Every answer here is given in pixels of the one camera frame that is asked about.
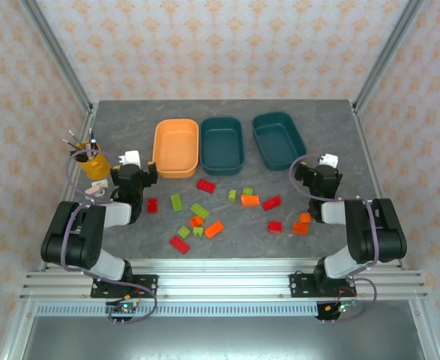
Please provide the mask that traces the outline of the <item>yellow pen cup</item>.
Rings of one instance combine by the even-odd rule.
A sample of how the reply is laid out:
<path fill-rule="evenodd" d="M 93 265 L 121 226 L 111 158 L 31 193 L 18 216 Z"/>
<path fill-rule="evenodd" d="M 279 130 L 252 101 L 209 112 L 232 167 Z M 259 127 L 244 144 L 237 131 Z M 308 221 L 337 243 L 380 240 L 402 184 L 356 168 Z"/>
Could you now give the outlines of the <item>yellow pen cup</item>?
<path fill-rule="evenodd" d="M 93 160 L 85 163 L 77 162 L 87 177 L 93 181 L 106 178 L 109 175 L 110 163 L 103 153 L 96 153 Z"/>

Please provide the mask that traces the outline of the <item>pink and white stapler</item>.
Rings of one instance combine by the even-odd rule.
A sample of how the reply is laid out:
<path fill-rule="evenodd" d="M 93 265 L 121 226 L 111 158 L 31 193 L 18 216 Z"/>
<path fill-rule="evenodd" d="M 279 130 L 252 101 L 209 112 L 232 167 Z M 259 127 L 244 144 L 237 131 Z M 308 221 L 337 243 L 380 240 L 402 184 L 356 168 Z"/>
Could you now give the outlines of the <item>pink and white stapler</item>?
<path fill-rule="evenodd" d="M 85 190 L 85 194 L 93 197 L 101 197 L 105 194 L 106 189 L 109 187 L 106 179 L 93 181 L 91 186 Z"/>

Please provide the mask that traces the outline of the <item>orange plastic container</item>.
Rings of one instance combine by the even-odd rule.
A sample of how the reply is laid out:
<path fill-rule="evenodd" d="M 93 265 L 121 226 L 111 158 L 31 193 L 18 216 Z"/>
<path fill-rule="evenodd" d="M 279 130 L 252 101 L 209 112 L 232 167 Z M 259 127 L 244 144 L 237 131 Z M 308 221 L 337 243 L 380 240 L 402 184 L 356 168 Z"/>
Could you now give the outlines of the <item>orange plastic container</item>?
<path fill-rule="evenodd" d="M 165 179 L 193 176 L 199 162 L 199 125 L 189 118 L 161 121 L 155 129 L 152 161 Z"/>

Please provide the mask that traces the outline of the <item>teal plastic container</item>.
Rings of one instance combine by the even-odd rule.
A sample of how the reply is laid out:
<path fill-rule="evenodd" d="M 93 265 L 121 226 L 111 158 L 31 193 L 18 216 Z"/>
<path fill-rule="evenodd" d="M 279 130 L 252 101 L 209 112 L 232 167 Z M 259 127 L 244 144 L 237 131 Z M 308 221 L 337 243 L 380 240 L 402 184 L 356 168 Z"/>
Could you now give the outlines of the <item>teal plastic container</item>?
<path fill-rule="evenodd" d="M 270 112 L 252 120 L 253 136 L 268 170 L 287 170 L 307 153 L 307 147 L 292 117 L 286 112 Z"/>
<path fill-rule="evenodd" d="M 243 128 L 233 117 L 205 119 L 200 125 L 200 163 L 210 176 L 233 176 L 244 165 Z"/>

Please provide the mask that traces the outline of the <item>small circuit board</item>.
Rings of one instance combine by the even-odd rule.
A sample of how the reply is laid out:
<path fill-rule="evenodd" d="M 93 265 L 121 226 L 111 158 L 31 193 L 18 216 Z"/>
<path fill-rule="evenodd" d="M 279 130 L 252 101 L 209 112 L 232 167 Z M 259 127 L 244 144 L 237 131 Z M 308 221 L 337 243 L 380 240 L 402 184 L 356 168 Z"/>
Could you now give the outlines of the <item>small circuit board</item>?
<path fill-rule="evenodd" d="M 344 313 L 349 308 L 355 307 L 358 305 L 357 300 L 347 301 L 347 302 L 341 302 L 341 301 L 334 301 L 334 302 L 328 302 L 325 305 L 324 310 L 328 313 Z"/>
<path fill-rule="evenodd" d="M 126 295 L 123 298 L 114 301 L 108 301 L 106 307 L 113 314 L 133 314 L 138 308 L 140 298 L 134 298 Z"/>

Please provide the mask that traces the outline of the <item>aluminium mounting beam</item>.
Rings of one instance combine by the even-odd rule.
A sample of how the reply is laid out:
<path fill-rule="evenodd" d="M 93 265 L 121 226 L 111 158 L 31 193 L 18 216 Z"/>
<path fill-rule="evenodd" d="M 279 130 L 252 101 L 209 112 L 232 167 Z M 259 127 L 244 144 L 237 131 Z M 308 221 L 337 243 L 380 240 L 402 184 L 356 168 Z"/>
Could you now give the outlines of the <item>aluminium mounting beam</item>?
<path fill-rule="evenodd" d="M 288 276 L 310 273 L 316 258 L 283 259 L 133 259 L 136 274 L 158 275 L 157 297 L 170 302 L 288 301 Z M 425 274 L 400 268 L 399 261 L 376 265 L 362 272 L 373 284 L 358 283 L 360 300 L 370 300 L 373 291 L 380 300 L 426 299 L 432 292 Z M 87 301 L 92 281 L 80 273 L 56 265 L 26 275 L 23 301 Z"/>

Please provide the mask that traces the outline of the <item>grey metal panel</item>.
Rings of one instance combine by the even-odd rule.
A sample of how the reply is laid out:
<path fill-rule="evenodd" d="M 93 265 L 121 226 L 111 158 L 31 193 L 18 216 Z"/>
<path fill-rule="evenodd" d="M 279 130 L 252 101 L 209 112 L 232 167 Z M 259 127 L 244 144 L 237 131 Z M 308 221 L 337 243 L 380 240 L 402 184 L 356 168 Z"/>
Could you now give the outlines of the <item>grey metal panel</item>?
<path fill-rule="evenodd" d="M 24 360 L 425 360 L 415 327 L 294 317 L 156 317 L 133 325 L 40 317 Z"/>

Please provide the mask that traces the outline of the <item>aluminium table side rail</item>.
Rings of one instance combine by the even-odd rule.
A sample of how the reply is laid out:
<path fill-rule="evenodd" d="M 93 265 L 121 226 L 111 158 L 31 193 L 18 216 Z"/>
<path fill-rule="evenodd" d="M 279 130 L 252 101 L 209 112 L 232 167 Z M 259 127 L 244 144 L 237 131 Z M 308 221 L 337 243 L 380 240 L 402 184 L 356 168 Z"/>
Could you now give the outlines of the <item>aluminium table side rail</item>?
<path fill-rule="evenodd" d="M 360 141 L 361 141 L 361 145 L 362 145 L 362 148 L 363 148 L 363 152 L 364 152 L 364 155 L 365 155 L 365 158 L 366 158 L 366 161 L 367 161 L 367 166 L 368 166 L 368 169 L 369 169 L 369 172 L 370 172 L 370 177 L 371 177 L 372 182 L 373 182 L 373 187 L 374 187 L 374 190 L 375 190 L 376 197 L 377 198 L 382 198 L 383 197 L 383 193 L 382 193 L 381 185 L 379 183 L 379 179 L 378 179 L 378 176 L 377 176 L 377 173 L 376 173 L 376 170 L 375 170 L 375 167 L 374 167 L 374 163 L 373 163 L 373 158 L 371 156 L 370 149 L 369 149 L 369 146 L 367 144 L 367 139 L 366 139 L 366 136 L 365 136 L 365 133 L 364 133 L 364 128 L 363 128 L 363 125 L 361 124 L 361 118 L 359 116 L 358 111 L 356 110 L 355 105 L 351 101 L 349 103 L 350 103 L 350 106 L 351 106 L 352 115 L 353 115 L 353 118 L 355 120 L 355 124 L 356 124 L 357 130 L 358 130 L 358 135 L 360 137 Z"/>
<path fill-rule="evenodd" d="M 79 138 L 81 140 L 85 140 L 88 135 L 89 128 L 94 124 L 94 117 L 96 113 L 95 112 L 88 112 L 85 116 L 85 121 L 83 123 L 82 129 L 80 131 Z M 64 191 L 60 197 L 60 201 L 62 200 L 73 200 L 75 190 L 73 189 L 73 186 L 69 183 L 69 181 L 72 181 L 74 185 L 77 185 L 78 179 L 82 173 L 82 170 L 80 169 L 80 166 L 77 165 L 74 161 L 68 166 L 68 175 L 67 175 L 67 184 L 65 185 Z"/>

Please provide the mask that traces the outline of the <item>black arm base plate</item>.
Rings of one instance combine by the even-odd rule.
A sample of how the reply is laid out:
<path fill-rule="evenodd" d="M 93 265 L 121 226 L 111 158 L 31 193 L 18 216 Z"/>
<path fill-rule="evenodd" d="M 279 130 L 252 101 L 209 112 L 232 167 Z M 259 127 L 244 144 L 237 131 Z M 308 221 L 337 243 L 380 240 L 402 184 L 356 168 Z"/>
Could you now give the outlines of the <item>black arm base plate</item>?
<path fill-rule="evenodd" d="M 289 276 L 289 289 L 293 298 L 342 298 L 355 297 L 354 287 L 345 280 L 324 277 L 318 280 L 314 274 L 294 273 Z"/>
<path fill-rule="evenodd" d="M 136 284 L 148 288 L 154 294 L 157 293 L 158 276 L 155 274 L 134 274 L 130 280 L 121 280 L 122 282 L 128 282 L 129 284 Z M 122 299 L 126 295 L 131 298 L 139 299 L 146 298 L 151 299 L 152 296 L 146 293 L 142 289 L 138 289 L 134 286 L 123 286 L 113 284 L 106 281 L 93 280 L 91 286 L 90 296 L 93 299 Z"/>

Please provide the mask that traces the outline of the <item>aluminium frame post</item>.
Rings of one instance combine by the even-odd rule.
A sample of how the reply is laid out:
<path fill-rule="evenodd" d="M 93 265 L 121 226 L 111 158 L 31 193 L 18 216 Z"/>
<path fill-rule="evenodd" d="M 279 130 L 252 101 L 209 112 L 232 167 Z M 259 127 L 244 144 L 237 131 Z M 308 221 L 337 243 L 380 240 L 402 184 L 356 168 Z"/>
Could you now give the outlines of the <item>aluminium frame post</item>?
<path fill-rule="evenodd" d="M 37 0 L 19 0 L 19 3 L 30 16 L 30 19 L 36 27 L 40 38 L 42 39 L 46 48 L 49 50 L 53 60 L 58 65 L 59 70 L 70 86 L 70 89 L 73 92 L 77 102 L 87 113 L 90 113 L 93 107 L 92 102 L 89 100 L 84 87 L 76 75 L 73 66 L 68 60 L 58 38 L 55 36 L 52 27 L 48 23 L 47 18 L 40 9 Z"/>
<path fill-rule="evenodd" d="M 22 360 L 37 313 L 36 301 L 20 302 L 13 313 L 0 360 Z"/>
<path fill-rule="evenodd" d="M 440 360 L 440 326 L 430 300 L 410 300 L 415 328 L 425 360 Z"/>
<path fill-rule="evenodd" d="M 421 9 L 425 0 L 408 0 L 393 30 L 391 31 L 385 45 L 379 53 L 373 68 L 369 72 L 364 84 L 359 91 L 356 100 L 352 102 L 352 109 L 355 114 L 360 115 L 367 106 L 367 102 L 380 83 L 384 72 L 391 63 L 396 51 L 400 47 L 403 38 L 408 33 L 409 28 L 416 19 L 418 11 Z"/>

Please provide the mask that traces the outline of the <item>lower aluminium frame post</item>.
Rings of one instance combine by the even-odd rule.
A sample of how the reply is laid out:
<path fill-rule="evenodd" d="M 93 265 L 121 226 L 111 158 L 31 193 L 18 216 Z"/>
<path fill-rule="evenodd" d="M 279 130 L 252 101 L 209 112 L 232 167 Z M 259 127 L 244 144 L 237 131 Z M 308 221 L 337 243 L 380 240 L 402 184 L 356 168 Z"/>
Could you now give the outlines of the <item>lower aluminium frame post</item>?
<path fill-rule="evenodd" d="M 20 302 L 13 313 L 0 360 L 22 360 L 37 313 L 36 301 Z"/>
<path fill-rule="evenodd" d="M 415 328 L 425 360 L 440 360 L 440 326 L 430 300 L 410 300 Z"/>

